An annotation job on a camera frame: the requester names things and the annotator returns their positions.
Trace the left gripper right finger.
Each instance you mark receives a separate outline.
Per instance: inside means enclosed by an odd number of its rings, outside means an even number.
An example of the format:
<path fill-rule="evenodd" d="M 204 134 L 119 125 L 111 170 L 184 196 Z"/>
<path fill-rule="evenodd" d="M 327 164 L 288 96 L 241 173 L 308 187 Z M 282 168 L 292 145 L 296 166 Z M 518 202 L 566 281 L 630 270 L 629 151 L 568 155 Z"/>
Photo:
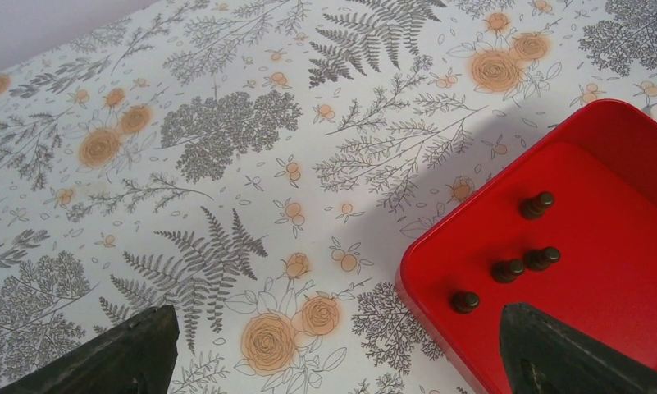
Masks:
<path fill-rule="evenodd" d="M 513 393 L 657 393 L 657 371 L 528 303 L 500 315 L 500 357 Z"/>

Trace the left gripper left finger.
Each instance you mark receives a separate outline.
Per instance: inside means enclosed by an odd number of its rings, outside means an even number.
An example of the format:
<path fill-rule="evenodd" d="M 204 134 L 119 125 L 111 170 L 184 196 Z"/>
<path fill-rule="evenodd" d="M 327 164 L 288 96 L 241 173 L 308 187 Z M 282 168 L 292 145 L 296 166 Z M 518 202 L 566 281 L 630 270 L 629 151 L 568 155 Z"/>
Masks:
<path fill-rule="evenodd" d="M 166 393 L 180 335 L 175 307 L 149 307 L 0 393 Z"/>

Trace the red plastic tray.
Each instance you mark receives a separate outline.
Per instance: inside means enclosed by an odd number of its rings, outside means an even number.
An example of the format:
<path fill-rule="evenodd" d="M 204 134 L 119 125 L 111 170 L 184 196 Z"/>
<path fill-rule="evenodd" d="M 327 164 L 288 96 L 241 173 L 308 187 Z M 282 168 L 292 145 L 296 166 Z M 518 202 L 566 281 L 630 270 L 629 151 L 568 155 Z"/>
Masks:
<path fill-rule="evenodd" d="M 526 220 L 542 191 L 554 205 Z M 544 271 L 498 283 L 495 263 L 557 248 Z M 415 241 L 395 277 L 403 302 L 476 393 L 508 393 L 500 315 L 527 302 L 657 371 L 657 122 L 601 99 L 576 111 Z M 450 299 L 476 292 L 457 314 Z"/>

